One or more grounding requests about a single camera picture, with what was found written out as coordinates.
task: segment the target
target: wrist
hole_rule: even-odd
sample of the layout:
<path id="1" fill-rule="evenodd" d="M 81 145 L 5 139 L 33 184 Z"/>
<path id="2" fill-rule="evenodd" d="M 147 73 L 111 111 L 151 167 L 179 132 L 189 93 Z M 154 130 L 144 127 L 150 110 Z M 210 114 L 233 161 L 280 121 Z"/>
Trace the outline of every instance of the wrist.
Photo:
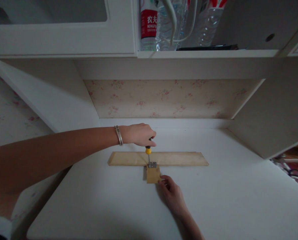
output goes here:
<path id="1" fill-rule="evenodd" d="M 185 209 L 183 212 L 181 212 L 178 215 L 178 218 L 180 219 L 180 221 L 186 221 L 191 218 L 191 213 L 189 212 L 188 209 Z"/>
<path id="2" fill-rule="evenodd" d="M 130 140 L 129 126 L 118 126 L 123 143 L 132 143 Z"/>

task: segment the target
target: floral wallpaper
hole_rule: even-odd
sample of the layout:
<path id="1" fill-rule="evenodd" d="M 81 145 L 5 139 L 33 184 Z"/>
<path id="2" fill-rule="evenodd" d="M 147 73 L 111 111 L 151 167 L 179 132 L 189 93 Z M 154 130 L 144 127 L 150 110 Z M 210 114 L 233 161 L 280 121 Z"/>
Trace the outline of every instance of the floral wallpaper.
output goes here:
<path id="1" fill-rule="evenodd" d="M 51 133 L 53 133 L 52 130 L 0 78 L 0 146 Z M 21 228 L 21 223 L 34 209 L 56 177 L 57 175 L 51 176 L 21 193 L 12 214 L 12 237 L 14 239 L 18 239 L 20 233 L 25 233 L 26 229 Z"/>
<path id="2" fill-rule="evenodd" d="M 260 80 L 84 82 L 100 118 L 232 118 Z"/>

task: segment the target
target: right hand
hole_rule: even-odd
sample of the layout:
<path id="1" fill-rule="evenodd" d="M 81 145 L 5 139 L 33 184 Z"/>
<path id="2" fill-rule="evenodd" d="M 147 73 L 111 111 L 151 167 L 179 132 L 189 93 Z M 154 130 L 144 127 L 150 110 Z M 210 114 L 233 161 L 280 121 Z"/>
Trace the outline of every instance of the right hand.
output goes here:
<path id="1" fill-rule="evenodd" d="M 182 218 L 187 214 L 190 214 L 180 187 L 172 180 L 171 177 L 167 175 L 162 175 L 160 177 L 164 180 L 159 181 L 158 184 L 171 212 L 178 218 Z"/>
<path id="2" fill-rule="evenodd" d="M 156 132 L 148 124 L 140 123 L 130 126 L 119 126 L 123 143 L 134 143 L 138 146 L 155 147 L 154 141 L 149 138 L 155 138 Z"/>

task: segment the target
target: cabinet shelf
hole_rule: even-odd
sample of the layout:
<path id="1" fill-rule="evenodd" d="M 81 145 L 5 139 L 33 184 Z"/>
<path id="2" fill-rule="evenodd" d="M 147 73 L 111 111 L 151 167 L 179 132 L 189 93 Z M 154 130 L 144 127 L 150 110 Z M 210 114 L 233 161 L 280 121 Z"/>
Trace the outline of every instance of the cabinet shelf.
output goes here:
<path id="1" fill-rule="evenodd" d="M 270 58 L 279 50 L 220 50 L 138 52 L 138 59 L 199 59 L 199 58 Z"/>

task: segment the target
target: screwdriver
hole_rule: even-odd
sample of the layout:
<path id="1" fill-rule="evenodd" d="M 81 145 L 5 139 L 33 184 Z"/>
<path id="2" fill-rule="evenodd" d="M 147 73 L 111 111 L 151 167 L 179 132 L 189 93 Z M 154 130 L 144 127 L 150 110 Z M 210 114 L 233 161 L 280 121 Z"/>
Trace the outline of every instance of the screwdriver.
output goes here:
<path id="1" fill-rule="evenodd" d="M 151 154 L 151 149 L 150 146 L 146 146 L 146 154 L 148 154 L 148 165 L 150 166 L 150 154 Z"/>

